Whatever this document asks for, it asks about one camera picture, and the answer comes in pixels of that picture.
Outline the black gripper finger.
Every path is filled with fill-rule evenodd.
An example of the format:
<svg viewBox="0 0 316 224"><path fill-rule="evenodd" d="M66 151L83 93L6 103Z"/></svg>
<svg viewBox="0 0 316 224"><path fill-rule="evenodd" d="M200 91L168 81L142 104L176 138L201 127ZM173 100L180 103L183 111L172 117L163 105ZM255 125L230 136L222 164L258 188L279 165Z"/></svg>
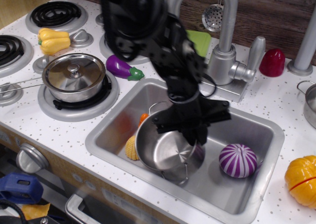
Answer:
<svg viewBox="0 0 316 224"><path fill-rule="evenodd" d="M182 129L181 133L190 146L194 146L196 144L197 138L194 129Z"/></svg>
<svg viewBox="0 0 316 224"><path fill-rule="evenodd" d="M201 125L196 129L197 142L202 146L206 143L208 129L206 125Z"/></svg>

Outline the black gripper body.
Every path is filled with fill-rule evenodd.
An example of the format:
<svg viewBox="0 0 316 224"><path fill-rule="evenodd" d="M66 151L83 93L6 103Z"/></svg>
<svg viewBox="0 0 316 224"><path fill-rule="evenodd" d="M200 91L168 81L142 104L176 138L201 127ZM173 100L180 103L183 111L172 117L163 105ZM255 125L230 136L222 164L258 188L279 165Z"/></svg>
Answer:
<svg viewBox="0 0 316 224"><path fill-rule="evenodd" d="M228 101L212 100L197 93L186 101L173 101L171 107L154 115L152 123L159 133L193 131L231 119L229 107Z"/></svg>

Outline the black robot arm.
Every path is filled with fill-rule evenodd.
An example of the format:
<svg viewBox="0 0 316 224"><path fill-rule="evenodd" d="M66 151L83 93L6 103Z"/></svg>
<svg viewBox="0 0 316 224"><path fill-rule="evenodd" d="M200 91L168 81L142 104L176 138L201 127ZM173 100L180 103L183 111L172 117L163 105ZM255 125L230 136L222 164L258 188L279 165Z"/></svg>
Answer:
<svg viewBox="0 0 316 224"><path fill-rule="evenodd" d="M107 43L122 61L150 59L166 82L172 106L152 122L159 133L179 131L190 145L206 143L207 129L230 119L227 101L211 100L199 90L206 64L167 0L100 0Z"/></svg>

